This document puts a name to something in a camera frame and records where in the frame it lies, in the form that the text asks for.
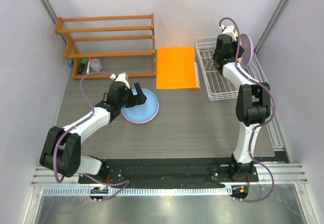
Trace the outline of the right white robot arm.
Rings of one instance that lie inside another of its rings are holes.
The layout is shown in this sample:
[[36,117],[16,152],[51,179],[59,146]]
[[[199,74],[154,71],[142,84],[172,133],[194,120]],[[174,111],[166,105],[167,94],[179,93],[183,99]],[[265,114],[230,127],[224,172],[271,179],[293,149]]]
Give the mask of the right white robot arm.
[[253,49],[250,37],[243,34],[242,38],[240,42],[236,36],[218,35],[213,54],[217,71],[238,90],[235,113],[239,121],[239,134],[227,172],[231,180],[240,182],[253,172],[254,148],[260,125],[271,113],[269,84],[259,82],[245,72],[252,60]]

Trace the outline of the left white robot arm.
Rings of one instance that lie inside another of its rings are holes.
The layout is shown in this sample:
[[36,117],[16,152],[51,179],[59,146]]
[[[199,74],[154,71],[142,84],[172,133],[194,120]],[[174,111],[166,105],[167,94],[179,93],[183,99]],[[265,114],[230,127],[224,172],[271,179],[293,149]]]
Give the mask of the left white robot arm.
[[54,172],[57,182],[62,182],[58,175],[71,177],[76,173],[89,174],[97,183],[107,179],[108,171],[103,161],[82,156],[82,143],[100,128],[114,121],[123,108],[145,104],[147,97],[139,83],[135,83],[134,94],[124,82],[114,81],[109,91],[86,116],[63,128],[53,126],[48,131],[40,155],[41,166]]

